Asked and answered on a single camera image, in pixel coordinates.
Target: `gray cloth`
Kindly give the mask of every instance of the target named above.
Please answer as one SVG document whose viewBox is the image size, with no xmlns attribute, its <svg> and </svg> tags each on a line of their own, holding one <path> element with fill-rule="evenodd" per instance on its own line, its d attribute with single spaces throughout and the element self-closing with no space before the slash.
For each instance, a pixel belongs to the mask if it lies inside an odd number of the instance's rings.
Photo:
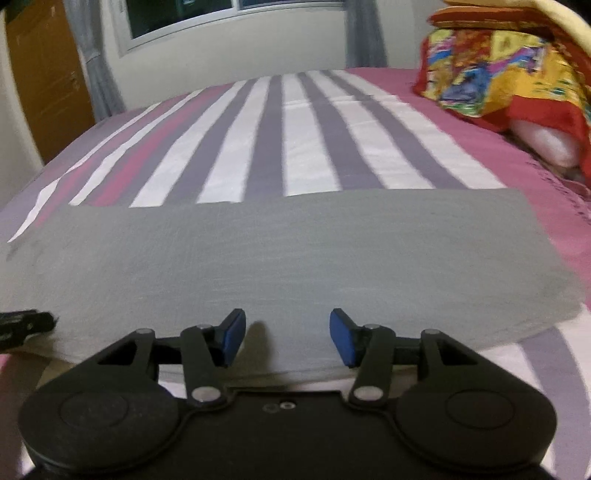
<svg viewBox="0 0 591 480">
<path fill-rule="evenodd" d="M 388 58 L 375 0 L 346 0 L 347 68 L 387 67 Z"/>
<path fill-rule="evenodd" d="M 89 77 L 92 110 L 97 122 L 125 112 L 125 104 L 103 55 L 103 28 L 98 0 L 63 0 L 66 17 L 81 49 Z"/>
<path fill-rule="evenodd" d="M 0 252 L 0 306 L 60 317 L 28 350 L 79 361 L 139 327 L 250 330 L 232 378 L 345 374 L 329 313 L 482 349 L 575 317 L 582 293 L 513 190 L 358 190 L 274 202 L 65 207 Z"/>
</svg>

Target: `curtain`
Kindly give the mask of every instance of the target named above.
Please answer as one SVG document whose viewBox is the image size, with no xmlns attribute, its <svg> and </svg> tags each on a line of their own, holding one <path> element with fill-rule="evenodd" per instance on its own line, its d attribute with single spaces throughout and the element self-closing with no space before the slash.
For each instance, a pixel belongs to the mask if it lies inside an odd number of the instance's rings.
<svg viewBox="0 0 591 480">
<path fill-rule="evenodd" d="M 346 7 L 347 66 L 387 67 L 388 59 L 375 0 L 346 0 Z"/>
<path fill-rule="evenodd" d="M 97 122 L 125 112 L 125 104 L 103 55 L 103 28 L 99 0 L 63 0 L 76 44 L 82 51 L 89 77 L 92 110 Z"/>
</svg>

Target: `white window frame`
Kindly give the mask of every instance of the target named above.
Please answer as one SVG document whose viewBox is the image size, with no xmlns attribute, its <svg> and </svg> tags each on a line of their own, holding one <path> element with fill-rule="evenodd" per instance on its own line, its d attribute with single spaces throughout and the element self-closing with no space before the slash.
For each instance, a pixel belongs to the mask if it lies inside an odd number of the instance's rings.
<svg viewBox="0 0 591 480">
<path fill-rule="evenodd" d="M 219 12 L 213 12 L 199 17 L 188 18 L 172 25 L 159 28 L 152 32 L 146 33 L 137 38 L 132 38 L 131 27 L 129 25 L 129 17 L 127 14 L 126 0 L 111 0 L 111 12 L 113 16 L 113 24 L 115 27 L 115 35 L 119 46 L 119 53 L 121 56 L 127 52 L 137 48 L 141 45 L 165 37 L 167 35 L 186 30 L 188 28 L 198 27 L 199 25 L 226 20 L 228 18 L 242 17 L 244 15 L 252 15 L 260 12 L 268 12 L 272 10 L 285 10 L 291 8 L 324 8 L 324 9 L 343 9 L 343 0 L 284 0 L 279 4 L 261 5 L 253 7 L 240 7 L 241 0 L 232 0 L 232 7 Z"/>
</svg>

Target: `striped bed sheet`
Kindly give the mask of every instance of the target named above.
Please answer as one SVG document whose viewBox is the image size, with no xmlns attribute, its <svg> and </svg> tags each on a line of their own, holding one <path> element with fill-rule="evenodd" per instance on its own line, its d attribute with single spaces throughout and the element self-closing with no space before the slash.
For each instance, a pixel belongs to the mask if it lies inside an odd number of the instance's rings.
<svg viewBox="0 0 591 480">
<path fill-rule="evenodd" d="M 580 276 L 586 304 L 574 320 L 483 354 L 553 402 L 558 432 L 544 466 L 563 480 L 586 478 L 591 475 L 589 206 L 499 135 L 413 95 L 415 75 L 353 69 L 264 77 L 103 121 L 0 212 L 0 241 L 38 228 L 68 203 L 141 208 L 349 189 L 519 189 Z M 0 356 L 2 478 L 27 468 L 15 429 L 18 405 L 63 368 L 67 365 L 25 353 Z"/>
</svg>

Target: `door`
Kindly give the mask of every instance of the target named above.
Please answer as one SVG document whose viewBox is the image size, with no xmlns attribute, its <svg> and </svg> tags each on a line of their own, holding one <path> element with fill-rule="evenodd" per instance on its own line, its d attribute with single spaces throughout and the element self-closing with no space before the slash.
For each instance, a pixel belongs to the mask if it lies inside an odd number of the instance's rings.
<svg viewBox="0 0 591 480">
<path fill-rule="evenodd" d="M 95 123 L 78 50 L 61 0 L 31 1 L 6 29 L 22 109 L 47 164 Z"/>
</svg>

